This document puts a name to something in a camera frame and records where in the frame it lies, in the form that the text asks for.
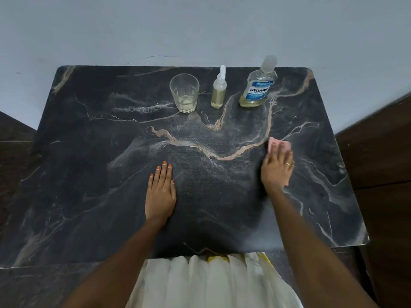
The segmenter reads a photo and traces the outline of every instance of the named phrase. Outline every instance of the spray bottle cap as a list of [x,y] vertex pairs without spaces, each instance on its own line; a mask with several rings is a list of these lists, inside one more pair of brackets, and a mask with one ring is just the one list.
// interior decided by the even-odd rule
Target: spray bottle cap
[[217,81],[219,83],[224,83],[226,80],[226,67],[224,65],[220,66],[220,73],[217,76]]
[[278,60],[274,55],[267,55],[261,65],[261,70],[264,73],[271,73],[273,72],[275,66],[277,66],[277,62]]

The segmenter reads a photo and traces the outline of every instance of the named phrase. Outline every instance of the yellow liquid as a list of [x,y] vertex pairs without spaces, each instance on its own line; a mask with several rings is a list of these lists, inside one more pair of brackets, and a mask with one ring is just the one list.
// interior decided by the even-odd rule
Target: yellow liquid
[[226,90],[218,91],[213,89],[213,96],[211,97],[211,107],[214,109],[220,109],[223,106],[224,102],[224,95],[226,94]]
[[260,99],[259,101],[248,101],[245,99],[244,94],[241,95],[240,97],[240,106],[244,108],[253,108],[253,107],[258,107],[259,105],[263,104],[265,102],[265,96],[263,99]]

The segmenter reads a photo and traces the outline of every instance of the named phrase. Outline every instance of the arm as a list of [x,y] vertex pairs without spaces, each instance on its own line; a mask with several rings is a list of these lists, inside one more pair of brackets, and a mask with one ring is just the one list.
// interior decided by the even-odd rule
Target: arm
[[261,180],[305,307],[378,307],[285,196],[282,188],[293,169],[292,151],[273,145],[263,161]]
[[165,161],[162,168],[157,167],[155,175],[150,174],[144,226],[77,287],[63,308],[126,305],[154,239],[176,204],[176,187],[171,175],[171,164],[167,167]]

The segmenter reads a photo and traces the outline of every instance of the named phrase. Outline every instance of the white wall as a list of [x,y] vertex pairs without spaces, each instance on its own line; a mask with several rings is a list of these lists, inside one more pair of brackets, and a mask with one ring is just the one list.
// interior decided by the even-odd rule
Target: white wall
[[338,132],[411,91],[410,13],[411,0],[1,0],[0,110],[36,129],[61,65],[275,54],[314,71]]

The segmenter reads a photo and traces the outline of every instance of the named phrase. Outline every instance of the marble table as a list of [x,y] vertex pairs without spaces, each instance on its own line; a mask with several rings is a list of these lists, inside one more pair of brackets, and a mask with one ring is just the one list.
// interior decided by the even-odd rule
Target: marble table
[[[245,109],[238,101],[253,70],[227,68],[215,110],[217,67],[60,67],[35,167],[10,207],[0,267],[104,260],[144,223],[147,179],[163,160],[173,165],[177,205],[154,257],[281,249],[259,179],[268,136],[291,142],[285,192],[326,244],[367,243],[313,73],[277,68],[266,102]],[[178,112],[168,87],[178,73],[200,82],[190,114]]]

